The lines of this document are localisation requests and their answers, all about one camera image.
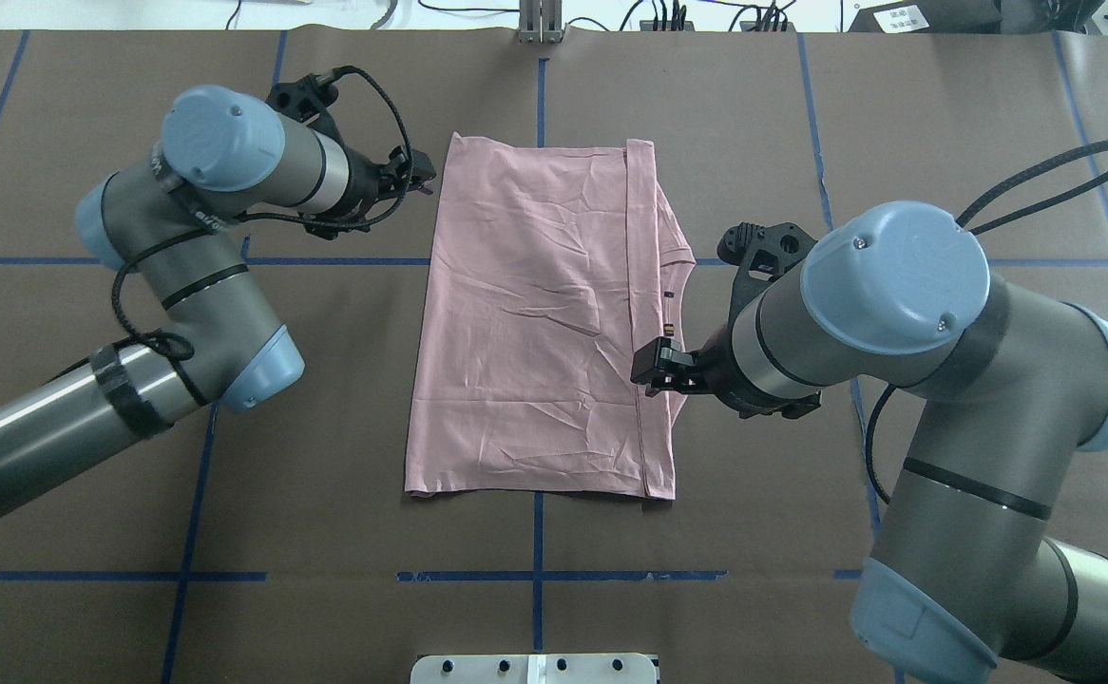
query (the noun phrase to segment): wire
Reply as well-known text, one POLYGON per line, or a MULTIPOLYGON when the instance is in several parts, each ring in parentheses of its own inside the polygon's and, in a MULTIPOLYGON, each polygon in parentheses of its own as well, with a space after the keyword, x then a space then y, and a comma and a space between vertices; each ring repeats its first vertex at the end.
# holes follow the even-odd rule
POLYGON ((739 12, 736 13, 735 17, 731 18, 731 24, 728 24, 727 27, 728 33, 731 33, 731 31, 736 30, 736 24, 737 22, 740 21, 740 14, 749 10, 756 10, 758 12, 758 23, 761 23, 761 8, 758 8, 756 4, 746 4, 743 8, 740 9, 739 12))
POLYGON ((170 247, 182 245, 182 243, 189 242, 191 239, 204 237, 205 235, 211 235, 211 233, 207 229, 193 229, 189 233, 183 233, 164 239, 162 243, 156 243, 153 247, 148 247, 146 251, 141 252, 140 255, 135 255, 127 262, 124 262, 119 267, 119 272, 115 273, 114 284, 110 286, 110 306, 115 310, 115 320, 119 321, 120 328, 123 328, 124 333, 127 333, 127 336, 134 339, 134 341, 141 343, 141 345, 153 349, 156 354, 164 356, 164 358, 171 359, 171 361, 184 361, 192 358, 195 355, 195 347, 188 339, 177 333, 155 329, 153 333, 145 335, 140 329, 136 329, 136 326, 132 325, 132 320, 129 320, 127 315, 123 312, 123 300, 121 300, 123 299, 123 282, 137 264, 150 258, 150 256, 170 247))
MULTIPOLYGON (((955 223, 961 225, 961 228, 963 228, 963 226, 967 225, 967 222, 972 221, 972 218, 976 216, 976 214, 979 213, 981 210, 987 207, 989 203, 993 203, 994 200, 997 200, 998 197, 1004 195, 1005 192, 1014 190, 1014 187, 1023 185, 1023 183, 1030 181, 1033 177, 1048 173, 1050 172, 1050 170, 1061 167, 1061 165, 1066 165, 1067 163, 1083 160, 1086 156, 1097 155, 1098 152, 1108 152, 1108 140, 1105 140, 1104 142, 1100 143, 1084 144, 1084 146, 1075 147, 1074 150, 1070 150, 1068 152, 1061 152, 1059 153, 1059 155, 1053 156, 1049 160, 1045 160, 1036 165, 1033 165, 1033 167, 1028 170, 1024 170, 1024 172, 1019 172, 1015 175, 1012 175, 1010 177, 1005 178, 1005 181, 1003 181, 1002 183, 997 183, 997 185, 994 185, 992 190, 985 192, 984 195, 981 195, 979 198, 977 198, 974 203, 971 204, 971 206, 964 210, 962 214, 958 214, 958 217, 957 220, 955 220, 955 223)), ((1090 178, 1090 181, 1083 183, 1083 185, 1078 185, 1077 187, 1075 187, 1075 190, 1068 190, 1066 192, 1061 192, 1061 194, 1059 195, 1049 197, 1048 200, 1044 200, 1043 203, 1032 204, 1032 206, 1029 207, 1023 207, 1022 210, 1006 214, 1006 216, 1002 216, 998 220, 994 220, 983 225, 979 225, 976 228, 972 229, 972 234, 979 235, 983 233, 987 233, 987 231, 994 229, 998 225, 1022 220, 1022 217, 1024 216, 1030 216, 1036 212, 1045 211, 1046 208, 1057 206, 1057 204, 1065 203, 1066 200, 1071 200, 1074 197, 1077 197, 1078 195, 1084 194, 1084 192, 1088 190, 1095 190, 1097 186, 1100 186, 1102 185, 1102 183, 1107 182, 1108 182, 1108 170, 1105 173, 1098 174, 1096 177, 1090 178)))
POLYGON ((361 229, 361 228, 368 228, 368 226, 376 225, 377 223, 388 220, 390 214, 393 214, 393 212, 397 212, 398 207, 402 206, 402 200, 406 200, 407 191, 410 190, 410 178, 414 175, 414 151, 411 150, 410 147, 410 135, 407 134, 406 124, 402 123, 402 114, 398 113, 398 108, 393 103, 393 100, 390 100, 389 94, 386 94, 384 89, 381 88, 380 83, 377 83, 375 78, 368 75, 368 72, 366 72, 366 70, 352 65, 338 67, 337 70, 334 70, 334 75, 336 75, 336 81, 338 81, 338 79, 347 74, 356 74, 359 78, 362 78, 368 83, 368 85, 372 86, 372 90, 375 90, 377 94, 381 96, 381 100, 384 100, 384 104, 389 105, 390 112, 393 113, 393 121, 397 122, 398 133, 402 135, 402 151, 404 151, 406 153, 406 174, 403 175, 406 182, 402 183, 402 188, 401 191, 398 192, 397 200, 393 200, 393 204, 390 204, 389 208, 384 210, 384 212, 381 212, 380 214, 377 214, 377 216, 373 216, 367 221, 355 222, 355 223, 318 221, 314 220, 314 217, 290 216, 290 214, 279 214, 275 212, 242 214, 240 216, 237 216, 238 221, 250 222, 250 221, 275 220, 288 223, 314 225, 318 226, 319 228, 336 228, 341 231, 361 229))
MULTIPOLYGON (((968 204, 967 208, 958 214, 957 220, 955 220, 955 224, 961 226, 961 228, 965 228, 965 226, 972 221, 973 217, 976 216, 976 214, 981 212, 981 210, 989 206, 989 203, 993 203, 994 200, 1005 195, 1006 192, 1014 190, 1014 187, 1023 185, 1023 183, 1027 183, 1033 177, 1048 173, 1050 170, 1063 167, 1063 165, 1066 165, 1067 163, 1083 160, 1086 156, 1097 155, 1100 152, 1108 152, 1108 140, 1101 140, 1101 142, 1098 143, 1084 144, 1084 146, 1061 152, 1059 155, 1050 156, 1048 160, 1044 160, 1038 164, 1032 165, 1032 167, 1023 170, 1023 172, 1005 178, 1002 183, 997 183, 997 185, 994 185, 991 190, 977 197, 974 203, 968 204)), ((988 233, 989 229, 997 228, 1001 225, 1022 220, 1022 217, 1028 216, 1029 214, 1045 211, 1046 208, 1057 206, 1057 204, 1065 203, 1066 200, 1071 200, 1078 195, 1083 195, 1084 192, 1095 190, 1096 187, 1102 185, 1102 183, 1107 182, 1108 170, 1105 173, 1090 178, 1087 183, 1078 185, 1075 190, 1061 192, 1059 195, 1054 195, 1048 200, 1044 200, 1043 203, 1035 203, 1029 207, 1018 210, 1018 212, 1006 214, 1006 216, 1002 216, 998 220, 979 225, 976 228, 968 231, 968 233, 972 233, 973 235, 988 233)), ((879 494, 880 499, 883 499, 884 503, 889 502, 890 498, 888 497, 888 492, 884 491, 884 487, 879 483, 879 477, 875 476, 875 425, 879 422, 879 417, 881 412, 884 411, 884 406, 888 404, 888 400, 891 398, 893 392, 896 392, 896 387, 893 387, 891 384, 889 384, 888 387, 884 387, 884 392, 879 396, 879 399, 875 401, 875 407, 871 409, 871 419, 868 419, 866 431, 863 432, 863 462, 866 463, 866 476, 871 478, 871 484, 874 487, 875 493, 879 494)))
POLYGON ((224 30, 229 30, 229 27, 233 25, 233 19, 236 19, 238 13, 242 13, 242 0, 237 0, 237 8, 229 14, 229 21, 224 22, 224 30))
POLYGON ((634 13, 634 10, 637 10, 639 4, 645 3, 645 1, 646 0, 634 0, 634 4, 632 4, 630 9, 626 11, 626 17, 623 17, 623 25, 617 27, 617 30, 626 30, 626 22, 629 21, 630 14, 634 13))
POLYGON ((397 11, 397 9, 398 0, 390 0, 389 8, 384 9, 384 13, 381 14, 381 18, 377 19, 376 22, 372 22, 372 25, 368 27, 368 30, 379 30, 379 28, 383 27, 386 22, 389 22, 390 19, 393 18, 393 12, 397 11))
POLYGON ((574 22, 593 22, 594 24, 603 28, 603 30, 609 30, 609 27, 606 27, 592 17, 575 17, 571 21, 566 22, 566 25, 572 25, 574 22))
POLYGON ((884 406, 888 406, 888 400, 894 394, 896 394, 896 387, 889 384, 888 387, 884 387, 884 392, 875 400, 875 407, 871 409, 871 419, 868 419, 866 422, 866 432, 863 433, 862 445, 863 460, 866 462, 866 477, 871 478, 871 486, 874 487, 875 494, 879 494, 880 501, 884 503, 892 501, 892 498, 885 492, 884 486, 879 483, 879 476, 875 474, 875 423, 879 422, 879 416, 884 412, 884 406))
POLYGON ((420 8, 435 10, 437 12, 497 12, 497 13, 520 13, 519 8, 438 8, 435 4, 424 3, 419 0, 420 8))

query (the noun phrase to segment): white label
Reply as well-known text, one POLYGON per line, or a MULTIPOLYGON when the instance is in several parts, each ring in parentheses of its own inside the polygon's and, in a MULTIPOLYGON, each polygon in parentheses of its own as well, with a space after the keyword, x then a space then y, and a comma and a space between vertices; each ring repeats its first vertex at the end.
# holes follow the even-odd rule
POLYGON ((884 33, 907 33, 911 30, 931 28, 931 22, 926 21, 926 17, 916 4, 875 12, 875 21, 884 33))

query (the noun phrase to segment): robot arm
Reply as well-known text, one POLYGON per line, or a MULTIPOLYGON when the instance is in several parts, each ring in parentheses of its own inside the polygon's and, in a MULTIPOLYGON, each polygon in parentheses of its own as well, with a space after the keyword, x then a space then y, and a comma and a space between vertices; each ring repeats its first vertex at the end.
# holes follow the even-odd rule
POLYGON ((1045 537, 1074 450, 1108 448, 1108 323, 989 273, 929 204, 875 207, 792 269, 802 231, 737 235, 719 251, 745 253, 729 324, 690 354, 654 341, 634 380, 745 416, 799 417, 858 375, 927 399, 863 564, 859 640, 931 683, 984 681, 999 654, 1108 681, 1108 559, 1045 537))
POLYGON ((145 335, 123 319, 129 341, 0 408, 0 517, 212 400, 247 410, 301 375, 288 329, 224 236, 234 224, 224 216, 275 204, 332 238, 367 229, 379 221, 363 221, 372 204, 435 176, 408 142, 381 165, 345 146, 325 109, 341 73, 278 83, 270 105, 215 85, 185 91, 147 160, 81 202, 82 243, 119 272, 112 299, 140 269, 171 325, 145 335))

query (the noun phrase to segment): coiled black cable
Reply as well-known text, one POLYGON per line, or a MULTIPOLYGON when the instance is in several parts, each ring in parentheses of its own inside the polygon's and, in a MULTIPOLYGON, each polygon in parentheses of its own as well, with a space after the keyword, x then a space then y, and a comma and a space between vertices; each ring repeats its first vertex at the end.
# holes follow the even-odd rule
MULTIPOLYGON (((957 223, 961 228, 965 228, 965 226, 974 220, 974 217, 976 217, 976 214, 985 207, 988 207, 994 200, 997 200, 1002 195, 1005 195, 1006 192, 1014 190, 1014 187, 1023 185, 1023 183, 1027 183, 1033 177, 1048 173, 1050 170, 1063 167, 1063 165, 1066 165, 1067 163, 1084 160, 1087 159, 1087 156, 1097 155, 1100 152, 1108 152, 1108 140, 1101 140, 1101 142, 1098 143, 1083 144, 1080 147, 1061 152, 1059 155, 1050 156, 1048 160, 1044 160, 1038 164, 1032 165, 1032 167, 1023 170, 1023 172, 1018 172, 1010 177, 1005 178, 1002 183, 997 183, 997 185, 994 185, 991 190, 977 197, 974 203, 968 204, 967 208, 958 214, 955 223, 957 223)), ((997 220, 981 224, 976 228, 971 229, 971 233, 973 235, 988 233, 988 231, 997 228, 1001 225, 1006 225, 1009 222, 1022 220, 1024 216, 1030 216, 1037 212, 1057 206, 1057 204, 1065 203, 1065 201, 1083 195, 1084 192, 1095 190, 1096 187, 1102 185, 1102 183, 1107 182, 1108 170, 1105 173, 1094 176, 1090 181, 1083 183, 1083 185, 1074 187, 1074 190, 1067 190, 1066 192, 1061 192, 1061 194, 1054 195, 1048 200, 1042 201, 1042 203, 1032 204, 1032 206, 1023 207, 1022 210, 1005 214, 1005 216, 997 217, 997 220)), ((884 503, 890 502, 891 497, 889 497, 888 492, 885 492, 884 486, 880 484, 879 476, 875 473, 875 423, 879 422, 880 415, 884 412, 884 406, 888 406, 888 400, 892 398, 894 392, 896 392, 896 387, 891 384, 889 384, 888 387, 884 387, 884 392, 879 396, 879 399, 875 400, 875 406, 871 408, 871 417, 866 420, 866 429, 863 432, 863 462, 866 467, 866 477, 870 478, 871 486, 875 489, 875 494, 879 494, 879 498, 884 503)))

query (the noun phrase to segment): folded pink t-shirt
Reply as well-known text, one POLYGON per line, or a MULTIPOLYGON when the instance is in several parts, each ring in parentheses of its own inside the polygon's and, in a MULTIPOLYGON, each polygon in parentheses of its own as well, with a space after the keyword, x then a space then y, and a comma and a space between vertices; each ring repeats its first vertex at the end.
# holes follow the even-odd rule
POLYGON ((694 255, 655 146, 519 149, 454 134, 444 167, 406 490, 676 497, 679 395, 634 350, 680 337, 694 255))

